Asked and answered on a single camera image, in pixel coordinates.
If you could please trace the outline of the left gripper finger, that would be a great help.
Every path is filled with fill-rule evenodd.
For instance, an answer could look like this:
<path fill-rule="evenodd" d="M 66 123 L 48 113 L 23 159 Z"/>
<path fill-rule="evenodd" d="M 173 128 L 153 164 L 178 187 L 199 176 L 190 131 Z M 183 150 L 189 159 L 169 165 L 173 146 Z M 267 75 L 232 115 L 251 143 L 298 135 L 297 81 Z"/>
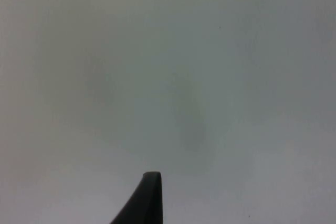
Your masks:
<path fill-rule="evenodd" d="M 112 224 L 162 224 L 163 200 L 160 172 L 143 174 L 137 188 Z"/>

